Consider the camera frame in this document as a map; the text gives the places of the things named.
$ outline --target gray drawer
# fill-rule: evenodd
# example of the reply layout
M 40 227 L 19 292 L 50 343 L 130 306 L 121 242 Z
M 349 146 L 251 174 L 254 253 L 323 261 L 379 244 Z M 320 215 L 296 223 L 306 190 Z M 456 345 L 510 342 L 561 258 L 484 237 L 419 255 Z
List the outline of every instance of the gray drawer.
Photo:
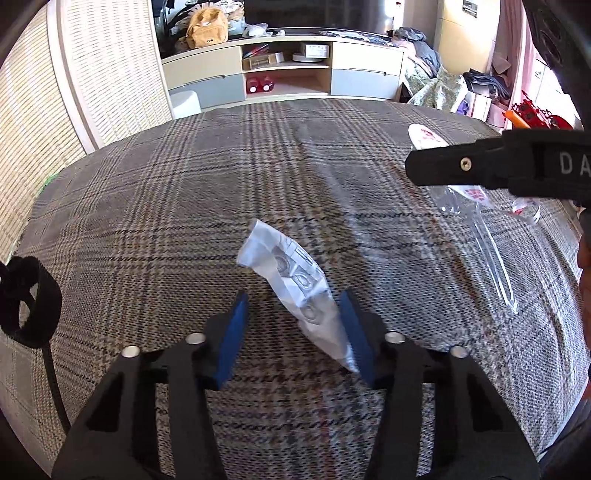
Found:
M 201 108 L 246 100 L 244 76 L 241 73 L 220 75 L 219 77 L 188 83 L 169 90 L 169 93 L 185 92 L 187 90 L 197 93 Z
M 370 70 L 333 69 L 331 95 L 394 99 L 400 77 Z

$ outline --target plaid tablecloth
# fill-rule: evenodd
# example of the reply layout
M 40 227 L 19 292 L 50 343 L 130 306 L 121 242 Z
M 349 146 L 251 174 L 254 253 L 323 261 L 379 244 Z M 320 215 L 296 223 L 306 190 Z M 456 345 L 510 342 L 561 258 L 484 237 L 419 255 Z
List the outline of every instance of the plaid tablecloth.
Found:
M 530 227 L 486 221 L 518 300 L 499 301 L 465 223 L 438 212 L 404 174 L 407 129 L 450 143 L 496 135 L 434 109 L 297 100 L 219 109 L 136 134 L 66 168 L 38 198 L 20 255 L 35 255 L 64 298 L 51 341 L 70 420 L 125 345 L 162 348 L 249 294 L 250 325 L 223 391 L 208 393 L 230 479 L 359 479 L 383 406 L 314 347 L 265 280 L 236 265 L 259 218 L 299 242 L 338 296 L 422 345 L 466 345 L 539 452 L 587 378 L 576 287 L 578 234 L 561 203 Z M 49 471 L 64 440 L 40 352 L 0 336 L 0 406 Z M 161 467 L 171 471 L 165 391 Z M 432 392 L 423 454 L 429 466 Z

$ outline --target silver screw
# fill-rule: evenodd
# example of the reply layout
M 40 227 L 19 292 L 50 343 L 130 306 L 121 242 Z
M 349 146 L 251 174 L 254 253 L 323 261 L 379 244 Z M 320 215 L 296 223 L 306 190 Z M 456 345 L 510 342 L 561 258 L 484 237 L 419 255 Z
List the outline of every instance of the silver screw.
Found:
M 466 358 L 468 356 L 468 350 L 459 345 L 453 346 L 449 352 L 456 358 Z
M 135 345 L 126 346 L 123 350 L 121 350 L 121 355 L 125 358 L 133 358 L 139 355 L 139 347 Z
M 404 343 L 404 335 L 402 333 L 398 333 L 398 332 L 388 332 L 385 335 L 385 339 L 388 343 L 396 343 L 396 344 L 400 344 L 400 343 Z
M 470 160 L 468 157 L 464 157 L 460 161 L 460 168 L 463 171 L 470 171 L 470 169 L 472 168 L 472 160 Z
M 205 335 L 202 333 L 190 333 L 185 338 L 185 341 L 189 345 L 198 345 L 198 344 L 203 343 L 205 341 Z

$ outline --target red bottle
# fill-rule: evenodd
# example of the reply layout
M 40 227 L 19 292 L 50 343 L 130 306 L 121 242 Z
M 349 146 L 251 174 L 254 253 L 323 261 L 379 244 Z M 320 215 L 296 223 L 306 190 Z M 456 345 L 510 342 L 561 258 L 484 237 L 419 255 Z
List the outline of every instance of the red bottle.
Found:
M 265 75 L 262 78 L 262 80 L 260 81 L 260 84 L 261 84 L 261 89 L 259 90 L 260 92 L 270 92 L 271 90 L 273 90 L 273 88 L 275 88 L 275 82 L 268 75 Z
M 261 84 L 256 77 L 250 77 L 246 80 L 246 92 L 247 93 L 257 93 L 262 92 Z

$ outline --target television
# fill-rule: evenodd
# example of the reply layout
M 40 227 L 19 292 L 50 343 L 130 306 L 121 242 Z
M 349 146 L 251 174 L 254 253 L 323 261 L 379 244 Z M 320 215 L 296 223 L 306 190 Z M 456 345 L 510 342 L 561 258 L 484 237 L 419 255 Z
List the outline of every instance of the television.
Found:
M 384 34 L 392 0 L 243 0 L 249 24 L 269 28 L 312 27 Z

